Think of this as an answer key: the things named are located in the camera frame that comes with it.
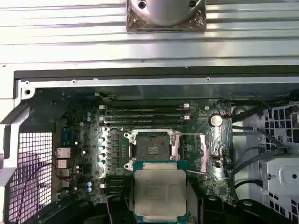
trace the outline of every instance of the metal grille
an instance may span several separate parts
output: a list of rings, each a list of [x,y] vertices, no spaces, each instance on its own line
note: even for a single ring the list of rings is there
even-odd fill
[[[23,223],[51,202],[52,166],[50,165],[40,168],[30,178],[26,189],[23,189],[30,175],[48,163],[52,163],[52,133],[21,133],[18,168],[9,189],[9,222],[15,222],[20,216],[19,223]]]
[[[292,154],[298,154],[299,143],[299,114],[298,105],[282,106],[265,111],[265,130],[268,134],[275,137],[283,144],[290,146]],[[266,140],[266,149],[270,151],[273,147],[268,139]]]

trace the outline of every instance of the screw hole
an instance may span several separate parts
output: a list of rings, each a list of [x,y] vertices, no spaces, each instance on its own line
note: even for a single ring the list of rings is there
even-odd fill
[[[195,1],[190,1],[189,7],[194,8],[195,6],[196,6],[196,2]]]
[[[146,4],[143,1],[141,1],[139,2],[138,6],[139,8],[144,9],[146,7]]]

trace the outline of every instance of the mesh panel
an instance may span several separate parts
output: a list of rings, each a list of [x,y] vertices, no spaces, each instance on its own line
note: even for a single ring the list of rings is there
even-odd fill
[[[19,138],[19,159],[10,182],[9,222],[19,223],[36,214],[51,202],[52,166],[45,166],[34,174],[22,191],[29,176],[42,165],[52,163],[52,133],[21,133]]]

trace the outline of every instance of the cpu socket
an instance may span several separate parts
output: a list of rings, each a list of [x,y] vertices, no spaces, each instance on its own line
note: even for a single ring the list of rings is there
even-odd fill
[[[129,139],[129,162],[124,168],[133,171],[134,161],[179,160],[180,134],[172,129],[135,129],[124,133]]]

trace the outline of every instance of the perforated metal panel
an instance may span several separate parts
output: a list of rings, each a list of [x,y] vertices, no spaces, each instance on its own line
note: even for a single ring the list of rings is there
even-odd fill
[[[18,168],[9,187],[9,222],[23,223],[51,202],[52,166],[36,172],[49,163],[52,163],[52,133],[21,133]]]
[[[299,107],[288,105],[276,107],[264,111],[262,124],[268,134],[289,146],[292,154],[298,154],[299,146]],[[266,149],[270,151],[274,146],[271,141],[266,140]],[[299,223],[299,197],[288,195],[275,195],[269,192],[269,205],[273,210]]]

